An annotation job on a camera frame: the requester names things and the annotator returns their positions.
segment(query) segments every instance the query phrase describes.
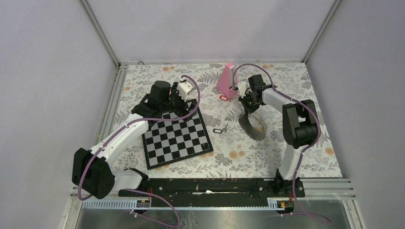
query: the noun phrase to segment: small metal key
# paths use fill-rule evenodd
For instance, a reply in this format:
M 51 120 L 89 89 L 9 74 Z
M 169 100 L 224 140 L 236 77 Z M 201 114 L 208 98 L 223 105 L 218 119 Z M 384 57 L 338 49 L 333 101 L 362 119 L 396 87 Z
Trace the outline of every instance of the small metal key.
M 222 132 L 226 133 L 228 131 L 228 124 L 222 129 Z

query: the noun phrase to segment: floral tablecloth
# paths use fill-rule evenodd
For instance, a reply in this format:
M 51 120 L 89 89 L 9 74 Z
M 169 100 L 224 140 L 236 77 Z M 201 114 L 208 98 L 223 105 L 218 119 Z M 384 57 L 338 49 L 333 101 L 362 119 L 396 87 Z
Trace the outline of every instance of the floral tablecloth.
M 303 159 L 301 177 L 341 177 L 332 143 L 319 105 L 303 63 L 260 64 L 272 75 L 274 84 L 282 92 L 297 99 L 312 99 L 316 104 L 322 134 L 315 147 L 309 149 Z M 282 116 L 271 106 L 262 106 L 256 112 L 267 124 L 266 138 L 251 139 L 240 127 L 238 117 L 243 112 L 237 96 L 228 102 L 219 99 L 216 82 L 225 64 L 163 64 L 130 65 L 114 120 L 114 129 L 128 116 L 130 110 L 140 102 L 156 80 L 169 83 L 178 81 L 186 74 L 195 79 L 201 89 L 200 110 L 203 115 L 214 151 L 175 162 L 170 165 L 147 170 L 142 138 L 139 137 L 127 148 L 114 168 L 135 167 L 149 175 L 160 178 L 207 178 L 207 177 L 274 177 L 284 156 L 286 142 L 282 135 Z M 238 71 L 239 80 L 247 80 L 263 72 L 252 66 Z M 190 98 L 196 98 L 194 91 Z M 226 133 L 215 134 L 214 128 L 222 129 L 228 124 Z

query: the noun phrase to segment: gray wall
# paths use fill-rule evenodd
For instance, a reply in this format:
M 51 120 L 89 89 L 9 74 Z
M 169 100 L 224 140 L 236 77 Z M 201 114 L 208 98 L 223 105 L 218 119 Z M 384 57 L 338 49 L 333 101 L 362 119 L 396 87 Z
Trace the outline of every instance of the gray wall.
M 333 0 L 89 0 L 125 61 L 301 60 Z
M 404 228 L 405 1 L 343 1 L 308 63 L 368 229 Z
M 114 67 L 79 1 L 0 1 L 0 228 L 54 229 Z

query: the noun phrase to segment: chessboard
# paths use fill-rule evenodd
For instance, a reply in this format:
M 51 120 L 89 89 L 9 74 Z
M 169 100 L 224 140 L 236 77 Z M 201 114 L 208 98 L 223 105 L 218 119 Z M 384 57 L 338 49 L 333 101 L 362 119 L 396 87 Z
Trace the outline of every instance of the chessboard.
M 164 119 L 177 118 L 167 113 Z M 147 168 L 153 169 L 213 151 L 200 108 L 188 122 L 158 122 L 142 135 Z

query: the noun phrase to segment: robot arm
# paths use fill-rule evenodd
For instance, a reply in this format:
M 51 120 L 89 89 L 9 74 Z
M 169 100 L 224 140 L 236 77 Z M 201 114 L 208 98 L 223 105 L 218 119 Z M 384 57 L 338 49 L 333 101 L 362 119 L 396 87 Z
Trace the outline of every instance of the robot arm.
M 185 116 L 195 107 L 192 104 L 185 109 L 188 94 L 193 87 L 189 82 L 174 83 L 156 81 L 142 101 L 132 109 L 128 118 L 106 139 L 85 150 L 76 151 L 73 163 L 72 182 L 79 185 L 81 176 L 90 158 L 100 151 L 92 162 L 84 178 L 82 188 L 98 199 L 104 198 L 111 191 L 125 188 L 136 189 L 143 179 L 148 177 L 136 169 L 124 171 L 111 170 L 119 155 L 139 136 L 144 134 L 157 121 L 143 118 L 161 118 L 164 113 L 174 112 Z
M 315 119 L 301 105 L 281 96 L 271 88 L 271 85 L 266 85 L 261 75 L 250 77 L 248 82 L 237 84 L 239 101 L 243 104 L 246 114 L 253 113 L 261 105 L 270 105 L 283 115 L 283 136 L 287 148 L 281 166 L 276 172 L 276 180 L 280 184 L 279 188 L 287 187 L 292 183 L 301 151 L 316 139 Z M 312 100 L 304 100 L 302 103 L 316 115 Z

